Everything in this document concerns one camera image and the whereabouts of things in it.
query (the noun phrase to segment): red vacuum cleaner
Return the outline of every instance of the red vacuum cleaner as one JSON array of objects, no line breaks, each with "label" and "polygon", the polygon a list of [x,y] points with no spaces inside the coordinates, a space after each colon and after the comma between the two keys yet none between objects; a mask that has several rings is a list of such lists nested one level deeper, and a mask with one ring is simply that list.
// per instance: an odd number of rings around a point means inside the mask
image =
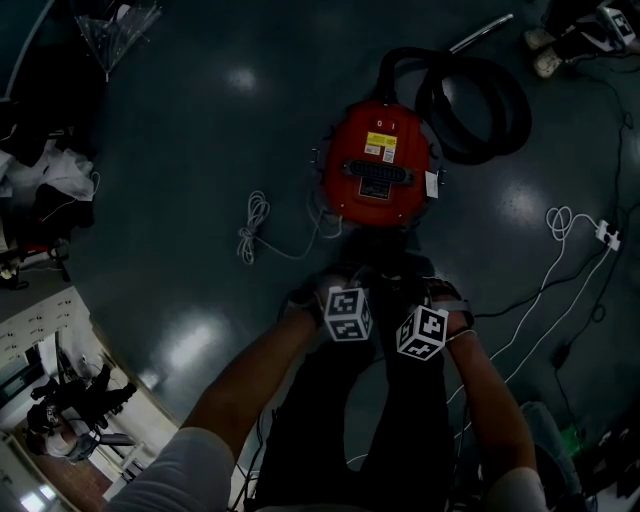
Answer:
[{"label": "red vacuum cleaner", "polygon": [[[438,195],[443,157],[480,164],[517,151],[531,129],[531,111],[516,80],[493,62],[457,54],[504,25],[507,15],[446,52],[397,48],[385,55],[370,99],[350,106],[321,155],[326,207],[362,226],[411,227]],[[398,103],[395,67],[418,59],[428,68],[412,110]],[[480,139],[456,117],[443,80],[465,76],[491,112],[488,139]]]}]

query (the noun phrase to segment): warning label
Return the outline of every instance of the warning label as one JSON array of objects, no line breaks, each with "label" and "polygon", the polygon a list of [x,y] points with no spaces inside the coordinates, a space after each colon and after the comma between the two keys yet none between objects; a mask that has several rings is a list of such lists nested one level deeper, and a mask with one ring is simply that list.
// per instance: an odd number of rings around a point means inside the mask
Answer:
[{"label": "warning label", "polygon": [[379,155],[380,154],[380,146],[371,146],[367,144],[364,147],[364,152],[368,155]]},{"label": "warning label", "polygon": [[371,146],[383,146],[395,148],[398,144],[398,137],[384,135],[382,133],[367,132],[367,144]]},{"label": "warning label", "polygon": [[388,164],[392,164],[395,156],[396,156],[395,148],[384,148],[384,155],[382,155],[382,161],[387,162]]},{"label": "warning label", "polygon": [[388,181],[374,180],[372,178],[360,179],[360,195],[375,199],[389,199],[391,183]]}]

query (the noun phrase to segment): hand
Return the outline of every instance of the hand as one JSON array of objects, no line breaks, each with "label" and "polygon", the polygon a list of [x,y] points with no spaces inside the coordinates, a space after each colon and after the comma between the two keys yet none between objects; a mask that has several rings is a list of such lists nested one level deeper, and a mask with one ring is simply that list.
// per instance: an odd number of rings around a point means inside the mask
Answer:
[{"label": "hand", "polygon": [[[428,283],[429,289],[451,288],[452,286],[450,283],[447,283],[446,281],[442,281],[441,279],[429,279],[427,283]],[[453,293],[451,294],[438,293],[437,295],[432,296],[431,298],[433,300],[438,300],[438,301],[460,300],[460,297],[456,297],[455,295],[453,295]],[[467,319],[464,316],[464,313],[462,313],[461,311],[450,311],[449,319],[447,320],[447,337],[451,333],[456,332],[460,329],[464,329],[465,327],[469,327],[469,324],[467,323]]]},{"label": "hand", "polygon": [[349,283],[349,280],[344,276],[339,275],[327,275],[323,276],[321,282],[316,289],[316,297],[320,302],[320,306],[324,310],[329,300],[329,288],[339,286],[344,288]]}]

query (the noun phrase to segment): black cord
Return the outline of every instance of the black cord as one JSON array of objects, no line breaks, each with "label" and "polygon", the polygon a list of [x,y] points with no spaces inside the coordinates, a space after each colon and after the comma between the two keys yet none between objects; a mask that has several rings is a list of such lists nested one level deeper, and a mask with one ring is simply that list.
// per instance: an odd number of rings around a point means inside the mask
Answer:
[{"label": "black cord", "polygon": [[236,507],[238,506],[238,503],[240,503],[240,498],[242,498],[243,494],[244,494],[245,500],[249,498],[249,483],[252,482],[253,480],[257,480],[257,478],[253,478],[251,476],[251,472],[253,471],[253,466],[255,466],[256,460],[258,459],[258,455],[260,455],[260,452],[262,451],[262,447],[264,445],[264,438],[262,437],[262,413],[263,412],[264,411],[260,411],[260,415],[258,416],[258,421],[256,422],[256,437],[258,438],[258,449],[253,454],[253,458],[251,459],[251,464],[249,464],[249,469],[245,476],[242,489],[240,489],[240,492],[238,493],[238,497],[236,498],[236,501],[233,503],[233,506],[231,507],[232,512],[236,512]]},{"label": "black cord", "polygon": [[[609,216],[609,218],[611,219],[610,225],[611,225],[611,229],[612,230],[618,230],[619,226],[620,226],[620,222],[619,222],[619,217],[618,217],[618,210],[620,210],[620,175],[622,173],[622,150],[623,150],[623,143],[624,143],[624,130],[625,129],[629,129],[632,130],[634,127],[634,121],[633,121],[633,116],[631,114],[631,112],[629,112],[628,110],[626,110],[622,104],[622,101],[620,99],[620,94],[618,93],[618,90],[611,85],[609,82],[607,82],[606,80],[602,80],[600,78],[596,78],[588,73],[583,73],[581,71],[578,71],[577,65],[580,62],[583,62],[585,60],[594,60],[596,59],[598,56],[593,55],[590,57],[585,57],[583,59],[580,59],[573,67],[573,71],[574,73],[576,73],[579,77],[581,78],[586,78],[592,82],[595,83],[599,83],[602,84],[604,86],[606,86],[614,95],[616,103],[618,105],[618,110],[619,110],[619,115],[620,115],[620,127],[618,129],[618,148],[616,151],[616,155],[617,155],[617,160],[616,160],[616,171],[615,171],[615,176],[614,176],[614,195],[613,195],[613,206],[612,206],[612,211],[611,214]],[[627,58],[629,57],[629,55],[624,55],[624,56],[618,56],[616,58]],[[589,265],[590,262],[592,262],[595,258],[597,258],[598,256],[600,256],[601,254],[604,253],[604,251],[606,250],[606,247],[603,247],[600,251],[594,253],[593,255],[591,255],[584,263],[583,265],[580,267],[580,269],[578,270],[578,272],[576,272],[575,275],[571,276],[571,277],[567,277],[567,278],[563,278],[563,279],[556,279],[555,281],[552,281],[551,283],[547,284],[546,286],[544,286],[543,288],[541,288],[540,290],[538,290],[535,294],[533,294],[532,296],[528,297],[527,299],[518,301],[514,304],[511,304],[510,306],[508,306],[507,308],[503,309],[502,311],[499,311],[497,313],[481,313],[479,315],[475,315],[476,318],[496,318],[502,315],[505,315],[507,313],[509,313],[510,311],[523,306],[524,304],[527,304],[528,302],[531,302],[532,300],[536,299],[540,294],[542,294],[543,292],[545,292],[546,290],[548,290],[549,288],[556,286],[558,284],[561,283],[566,283],[569,281],[572,281],[574,279],[577,279],[580,274],[584,271],[584,269]],[[591,309],[591,312],[589,314],[589,318],[587,319],[587,321],[585,322],[585,324],[583,325],[583,327],[580,329],[580,331],[574,335],[574,337],[569,341],[569,343],[567,343],[564,347],[564,351],[559,354],[559,358],[556,359],[556,361],[554,362],[554,365],[556,365],[557,368],[559,368],[560,366],[562,366],[562,364],[564,363],[564,360],[566,359],[566,357],[569,354],[569,350],[571,345],[573,344],[573,342],[580,337],[580,335],[587,329],[587,327],[589,327],[589,325],[594,322],[594,323],[599,323],[602,322],[607,314],[606,308],[600,304],[600,300],[602,299],[602,296],[604,295],[607,286],[611,280],[611,276],[613,274],[613,271],[615,269],[616,264],[618,263],[619,259],[620,259],[620,255],[622,254],[622,247],[618,250],[618,254],[616,255],[616,258],[614,260],[614,263],[612,265],[612,267],[609,270],[609,275],[607,276],[607,280],[604,284],[604,286],[602,287],[600,294],[598,295],[598,298],[596,299],[596,302],[593,306],[593,308]]]},{"label": "black cord", "polygon": [[573,425],[573,429],[576,431],[576,436],[578,436],[578,445],[580,446],[580,452],[584,452],[584,448],[582,446],[582,432],[578,428],[578,421],[576,420],[575,414],[573,414],[573,410],[571,409],[571,404],[569,403],[569,398],[567,398],[567,394],[565,393],[564,387],[562,386],[562,381],[560,380],[560,375],[558,375],[558,368],[554,369],[553,374],[556,377],[556,382],[558,383],[558,388],[560,389],[560,394],[564,400],[564,405],[567,408],[567,412],[569,413],[569,417],[571,418],[571,424]]},{"label": "black cord", "polygon": [[462,452],[462,446],[464,444],[464,433],[465,427],[467,426],[467,416],[469,414],[469,402],[464,402],[464,411],[462,413],[462,428],[460,429],[460,444],[458,444],[458,451],[456,453],[456,459],[453,463],[453,473],[451,475],[451,488],[449,490],[449,507],[447,508],[447,512],[451,512],[453,510],[454,500],[453,500],[453,489],[456,483],[456,472],[458,471],[458,462],[460,462],[460,453]]},{"label": "black cord", "polygon": [[587,260],[582,264],[580,269],[574,275],[572,275],[571,277],[564,277],[564,278],[561,278],[561,279],[556,279],[555,281],[551,281],[550,283],[546,284],[544,287],[542,287],[540,290],[538,290],[536,293],[534,293],[530,297],[528,297],[526,299],[523,299],[523,300],[521,300],[519,302],[515,302],[515,303],[511,304],[510,306],[506,307],[505,309],[503,309],[502,311],[498,311],[497,313],[480,313],[479,315],[474,315],[475,318],[496,318],[496,317],[499,317],[499,316],[502,316],[502,315],[506,315],[510,311],[512,311],[512,310],[514,310],[516,308],[519,308],[520,306],[524,306],[528,302],[531,302],[532,300],[536,299],[538,297],[538,295],[542,294],[543,292],[546,292],[549,288],[552,288],[552,287],[554,287],[556,285],[559,285],[559,284],[562,284],[562,283],[568,283],[569,281],[573,281],[574,279],[577,279],[578,277],[580,277],[580,274],[582,274],[584,269],[587,268],[589,263],[591,263],[598,256],[601,256],[604,253],[605,250],[606,250],[606,247],[603,247],[598,252],[596,252],[596,253],[592,254],[591,256],[589,256],[589,258],[587,258]]},{"label": "black cord", "polygon": [[561,361],[561,363],[557,366],[557,368],[559,368],[560,366],[562,366],[562,364],[564,363],[564,361],[566,360],[566,358],[569,355],[569,351],[571,350],[571,347],[573,346],[573,344],[575,343],[575,341],[582,335],[582,333],[584,331],[587,330],[587,327],[589,327],[589,325],[591,325],[591,323],[600,323],[604,320],[604,317],[606,316],[607,310],[605,309],[605,307],[600,304],[600,301],[602,300],[602,297],[604,296],[605,292],[607,291],[607,287],[609,286],[609,283],[611,282],[611,278],[613,276],[613,272],[616,269],[616,266],[618,264],[618,261],[620,260],[620,257],[622,256],[622,251],[624,250],[625,247],[625,233],[629,227],[629,221],[631,220],[631,214],[637,209],[640,208],[640,202],[634,204],[629,211],[626,211],[624,209],[621,208],[621,210],[623,211],[623,213],[625,214],[625,219],[624,219],[624,225],[622,228],[622,231],[620,232],[621,237],[622,237],[622,243],[620,244],[620,248],[618,249],[618,253],[616,254],[615,259],[613,260],[613,265],[611,265],[611,268],[609,269],[609,274],[607,275],[607,279],[605,280],[604,284],[602,285],[602,289],[600,290],[600,293],[598,294],[598,298],[596,299],[593,308],[591,309],[591,313],[589,314],[589,317],[587,318],[587,321],[584,323],[584,325],[582,326],[582,328],[565,344],[565,346],[563,347],[563,350],[566,352],[566,354],[564,355],[563,360]]},{"label": "black cord", "polygon": [[[395,48],[380,62],[372,99],[384,104],[398,103],[395,68],[404,59],[418,59],[427,66],[414,111],[431,126],[446,159],[466,165],[481,164],[517,151],[529,138],[531,108],[522,87],[507,70],[484,59],[424,48]],[[443,80],[452,75],[464,76],[481,92],[490,112],[489,140],[473,134],[454,113],[442,86]]]}]

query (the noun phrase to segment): white cable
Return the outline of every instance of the white cable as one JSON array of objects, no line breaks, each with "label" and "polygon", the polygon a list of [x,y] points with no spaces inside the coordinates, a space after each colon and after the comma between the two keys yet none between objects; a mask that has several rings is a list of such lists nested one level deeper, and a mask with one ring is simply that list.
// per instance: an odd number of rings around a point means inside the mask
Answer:
[{"label": "white cable", "polygon": [[[91,199],[93,199],[93,196],[96,195],[96,193],[98,192],[98,187],[100,186],[100,173],[97,172],[97,171],[91,173],[91,181],[93,181],[93,177],[94,176],[98,176],[98,182],[95,184],[95,186],[93,188],[93,194],[91,194]],[[77,199],[74,198],[73,201],[69,201],[68,203],[61,204],[55,210],[53,210],[49,215],[47,215],[44,219],[40,219],[40,222],[44,222],[45,220],[47,220],[49,217],[51,217],[54,213],[56,213],[63,206],[67,206],[68,204],[75,203],[76,201],[77,201]]]},{"label": "white cable", "polygon": [[474,336],[478,336],[478,333],[473,329],[466,329],[462,332],[459,332],[458,334],[454,334],[453,336],[451,336],[451,338],[447,338],[446,343],[449,343],[450,341],[453,341],[456,338],[459,338],[460,336],[464,336],[465,334],[469,334],[471,332],[474,334]]},{"label": "white cable", "polygon": [[348,466],[349,464],[351,464],[353,461],[358,460],[358,459],[361,459],[362,457],[366,457],[367,455],[369,455],[369,454],[368,454],[368,453],[363,453],[362,455],[358,455],[357,457],[354,457],[353,459],[350,459],[350,460],[347,462],[347,466]]},{"label": "white cable", "polygon": [[[553,218],[551,220],[549,219],[549,215],[550,214],[553,215]],[[575,223],[575,221],[578,220],[581,217],[584,217],[584,218],[588,219],[591,222],[591,224],[593,224],[593,226],[596,229],[598,229],[598,225],[595,223],[595,221],[589,215],[587,215],[585,213],[579,213],[578,215],[576,215],[574,217],[573,213],[571,212],[571,208],[569,208],[568,206],[562,206],[560,208],[550,208],[549,210],[547,210],[547,213],[545,215],[545,220],[547,222],[547,226],[551,230],[551,235],[553,236],[554,240],[562,243],[562,247],[560,249],[560,254],[556,258],[556,260],[553,262],[553,264],[549,267],[549,270],[547,270],[547,273],[544,276],[544,279],[542,280],[542,284],[540,285],[540,288],[538,290],[538,295],[536,297],[536,300],[533,302],[533,304],[531,304],[529,309],[527,309],[527,312],[520,319],[520,322],[518,323],[518,326],[516,327],[516,330],[513,333],[513,336],[511,337],[511,340],[509,341],[509,343],[507,343],[505,346],[503,346],[500,350],[498,350],[495,354],[493,354],[491,356],[490,359],[492,361],[493,361],[494,358],[496,358],[500,354],[502,354],[502,352],[507,350],[511,345],[513,345],[514,341],[516,340],[516,337],[518,336],[518,333],[520,332],[520,328],[522,327],[522,324],[524,324],[524,321],[527,319],[529,314],[538,305],[538,302],[540,302],[540,298],[542,297],[542,291],[544,290],[544,287],[547,284],[547,280],[549,279],[549,276],[551,275],[551,272],[553,272],[553,269],[556,267],[556,265],[558,263],[560,263],[560,260],[562,259],[562,256],[564,256],[565,240],[569,236],[569,233],[571,232],[571,229],[573,228],[573,224]],[[547,331],[544,334],[543,338],[547,334],[549,334],[549,332],[551,332],[551,330]],[[451,400],[453,400],[455,398],[455,396],[460,391],[462,391],[462,388],[464,388],[464,386],[460,386],[458,389],[456,389],[455,392],[453,393],[453,395],[451,395],[449,397],[449,399],[447,400],[447,403],[450,403]]]},{"label": "white cable", "polygon": [[17,127],[18,127],[18,125],[14,124],[13,127],[11,128],[11,133],[9,135],[7,135],[6,137],[4,137],[3,139],[0,139],[0,142],[5,141],[5,140],[9,140],[13,136],[13,132],[16,131]]},{"label": "white cable", "polygon": [[[604,263],[605,258],[609,255],[609,251],[611,251],[611,247],[609,247],[607,249],[607,252],[605,252],[604,256],[600,259],[600,261],[598,262],[598,264],[593,267],[593,269],[591,270],[591,272],[589,272],[589,275],[587,276],[587,279],[585,280],[584,284],[582,285],[582,288],[580,288],[580,291],[578,292],[578,294],[576,295],[576,297],[573,299],[573,302],[571,303],[571,305],[567,308],[567,310],[554,322],[554,324],[549,327],[549,329],[547,330],[547,332],[545,332],[536,342],[536,344],[531,347],[531,350],[529,350],[529,352],[527,353],[526,356],[524,356],[524,358],[522,359],[522,361],[520,362],[520,364],[518,365],[518,367],[513,370],[513,373],[511,375],[509,375],[509,377],[507,377],[504,382],[507,383],[509,382],[513,377],[515,377],[516,373],[518,373],[520,371],[520,368],[523,367],[524,363],[527,362],[527,360],[531,357],[531,354],[533,354],[535,352],[535,350],[538,348],[538,345],[540,345],[540,343],[542,343],[542,340],[545,339],[549,333],[551,333],[551,331],[553,331],[556,326],[564,319],[564,317],[566,317],[571,310],[573,309],[573,306],[575,306],[576,302],[578,302],[578,299],[580,298],[580,295],[582,294],[582,292],[584,291],[584,289],[587,287],[587,283],[589,283],[589,279],[591,279],[591,276],[595,273],[596,270],[598,270],[598,268],[600,267],[600,265],[602,265]],[[467,430],[469,427],[471,426],[471,422],[467,423],[467,425],[464,427],[464,430]],[[460,435],[462,435],[462,431],[458,432],[455,436],[454,439],[456,439],[457,437],[459,437]]]},{"label": "white cable", "polygon": [[46,268],[25,268],[24,270],[20,269],[18,267],[18,270],[20,271],[20,273],[22,274],[23,272],[47,272],[47,271],[52,271],[52,272],[62,272],[61,268],[53,268],[53,267],[46,267]]},{"label": "white cable", "polygon": [[[309,244],[307,248],[304,250],[302,254],[299,256],[292,256],[291,254],[287,254],[282,252],[280,249],[274,247],[269,242],[266,242],[259,236],[257,236],[258,228],[260,225],[266,220],[269,215],[269,211],[271,210],[271,205],[267,201],[265,195],[260,190],[254,190],[249,196],[249,202],[247,203],[247,225],[238,230],[238,235],[240,236],[240,243],[238,244],[238,249],[236,254],[242,258],[242,261],[247,265],[252,265],[255,261],[255,249],[254,249],[254,240],[262,243],[267,246],[273,252],[279,254],[280,256],[290,259],[290,260],[302,260],[307,257],[309,251],[311,251],[311,247],[313,247],[313,242],[316,239],[316,235],[320,232],[320,221],[322,220],[322,216],[326,213],[324,209],[320,209],[318,215],[314,218],[311,213],[311,207],[307,202],[307,211],[309,212],[309,216],[313,221],[313,233],[311,235],[311,239],[309,240]],[[342,234],[342,217],[339,218],[338,221],[338,231],[332,235],[323,235],[320,234],[323,238],[337,238]]]}]

